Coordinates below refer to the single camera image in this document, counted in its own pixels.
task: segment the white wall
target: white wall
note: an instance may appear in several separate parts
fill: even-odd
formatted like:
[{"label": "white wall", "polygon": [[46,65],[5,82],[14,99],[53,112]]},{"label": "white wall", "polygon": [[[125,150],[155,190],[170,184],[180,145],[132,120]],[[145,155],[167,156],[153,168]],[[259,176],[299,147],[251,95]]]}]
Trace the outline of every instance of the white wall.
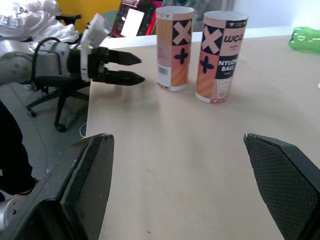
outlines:
[{"label": "white wall", "polygon": [[299,1],[292,25],[320,30],[320,0]]},{"label": "white wall", "polygon": [[249,28],[320,29],[320,0],[234,0],[233,10],[249,16]]},{"label": "white wall", "polygon": [[247,14],[247,28],[290,26],[303,0],[235,0],[233,10]]}]

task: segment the yellow wall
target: yellow wall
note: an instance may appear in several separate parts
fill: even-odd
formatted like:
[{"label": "yellow wall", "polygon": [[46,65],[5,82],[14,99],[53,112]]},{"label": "yellow wall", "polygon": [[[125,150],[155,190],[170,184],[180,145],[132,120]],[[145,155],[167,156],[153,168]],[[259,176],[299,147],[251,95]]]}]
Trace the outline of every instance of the yellow wall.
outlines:
[{"label": "yellow wall", "polygon": [[117,10],[121,0],[57,0],[62,14],[81,14],[82,19],[75,22],[75,28],[82,33],[96,13]]}]

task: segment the green plastic bottle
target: green plastic bottle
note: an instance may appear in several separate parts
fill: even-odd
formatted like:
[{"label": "green plastic bottle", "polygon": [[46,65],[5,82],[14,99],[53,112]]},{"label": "green plastic bottle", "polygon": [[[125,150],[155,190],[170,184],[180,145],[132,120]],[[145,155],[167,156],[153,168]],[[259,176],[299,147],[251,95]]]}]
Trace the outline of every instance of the green plastic bottle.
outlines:
[{"label": "green plastic bottle", "polygon": [[320,30],[306,26],[296,27],[289,46],[298,51],[320,53]]}]

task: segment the barcode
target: barcode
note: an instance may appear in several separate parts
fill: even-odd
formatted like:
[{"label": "barcode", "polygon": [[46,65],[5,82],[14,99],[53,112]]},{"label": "barcode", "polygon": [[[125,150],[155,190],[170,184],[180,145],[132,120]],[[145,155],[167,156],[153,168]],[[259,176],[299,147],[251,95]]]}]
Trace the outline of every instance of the barcode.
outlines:
[{"label": "barcode", "polygon": [[163,75],[168,75],[168,69],[158,66],[158,72]]}]

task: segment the x symbol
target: x symbol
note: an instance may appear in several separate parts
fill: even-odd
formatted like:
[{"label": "x symbol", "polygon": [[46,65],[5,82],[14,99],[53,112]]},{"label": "x symbol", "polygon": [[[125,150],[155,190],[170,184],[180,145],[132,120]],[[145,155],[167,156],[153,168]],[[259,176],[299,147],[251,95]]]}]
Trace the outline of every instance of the x symbol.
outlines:
[{"label": "x symbol", "polygon": [[173,27],[179,35],[173,40],[173,42],[178,45],[183,39],[186,40],[187,43],[191,41],[191,36],[189,34],[189,30],[191,29],[192,23],[189,21],[187,25],[184,27],[180,22],[177,22]]},{"label": "x symbol", "polygon": [[209,63],[209,58],[208,56],[205,56],[204,61],[200,61],[201,66],[203,66],[203,73],[207,73],[208,69],[214,69],[215,67]]},{"label": "x symbol", "polygon": [[221,31],[219,29],[217,29],[212,34],[210,34],[208,27],[205,26],[205,28],[203,30],[203,34],[204,34],[205,39],[201,45],[202,49],[204,50],[204,49],[206,49],[206,47],[209,46],[209,48],[213,54],[219,52],[220,49],[216,45],[215,41],[223,35],[221,33]]},{"label": "x symbol", "polygon": [[175,55],[174,58],[180,60],[180,64],[184,64],[185,59],[188,57],[188,53],[185,52],[185,48],[181,48],[180,54]]}]

